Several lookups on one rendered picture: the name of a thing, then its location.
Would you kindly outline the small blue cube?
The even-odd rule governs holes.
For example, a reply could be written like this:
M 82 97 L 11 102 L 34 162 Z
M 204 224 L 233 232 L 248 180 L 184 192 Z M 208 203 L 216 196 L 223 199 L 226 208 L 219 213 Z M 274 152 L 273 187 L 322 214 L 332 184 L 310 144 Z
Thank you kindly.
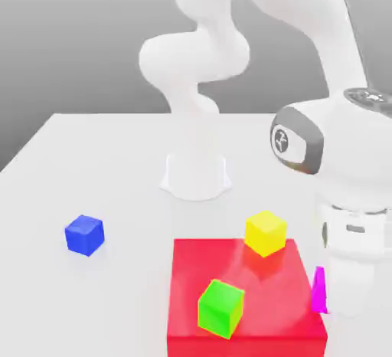
M 64 232 L 68 249 L 88 257 L 105 241 L 103 222 L 86 215 L 78 216 Z

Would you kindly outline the small green cube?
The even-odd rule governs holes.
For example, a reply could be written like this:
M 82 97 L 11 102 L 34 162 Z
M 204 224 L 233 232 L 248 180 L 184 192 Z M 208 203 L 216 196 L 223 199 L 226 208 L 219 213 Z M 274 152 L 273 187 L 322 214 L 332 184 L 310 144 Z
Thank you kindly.
M 245 291 L 213 279 L 198 299 L 198 327 L 230 339 L 243 316 Z

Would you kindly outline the small magenta cube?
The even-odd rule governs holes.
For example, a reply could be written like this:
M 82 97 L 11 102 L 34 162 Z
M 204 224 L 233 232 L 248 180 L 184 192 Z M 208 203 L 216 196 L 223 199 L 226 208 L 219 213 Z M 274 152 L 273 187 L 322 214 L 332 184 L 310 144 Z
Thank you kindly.
M 325 285 L 325 269 L 317 266 L 312 283 L 312 310 L 317 313 L 327 313 L 327 294 Z

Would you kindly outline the small yellow cube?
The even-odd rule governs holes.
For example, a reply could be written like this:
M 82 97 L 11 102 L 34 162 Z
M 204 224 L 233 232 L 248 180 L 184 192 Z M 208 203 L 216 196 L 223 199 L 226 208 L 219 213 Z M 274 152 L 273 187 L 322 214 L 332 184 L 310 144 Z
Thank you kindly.
M 287 222 L 271 211 L 261 211 L 246 220 L 244 243 L 261 257 L 286 246 Z

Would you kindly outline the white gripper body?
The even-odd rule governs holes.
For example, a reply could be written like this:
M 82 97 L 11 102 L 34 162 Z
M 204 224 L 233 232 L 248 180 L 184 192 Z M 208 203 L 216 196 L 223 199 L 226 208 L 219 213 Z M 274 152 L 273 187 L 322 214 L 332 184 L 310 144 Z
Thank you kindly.
M 365 311 L 378 263 L 378 258 L 369 255 L 328 255 L 326 290 L 331 314 L 356 317 Z

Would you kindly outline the large red box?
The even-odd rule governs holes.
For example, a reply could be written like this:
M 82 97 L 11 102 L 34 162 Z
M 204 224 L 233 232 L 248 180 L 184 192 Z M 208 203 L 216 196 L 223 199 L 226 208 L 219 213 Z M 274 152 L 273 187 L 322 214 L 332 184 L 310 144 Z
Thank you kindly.
M 213 279 L 244 291 L 243 316 L 229 340 L 197 324 L 198 299 Z M 168 357 L 324 357 L 327 339 L 293 239 L 266 258 L 240 238 L 174 241 Z

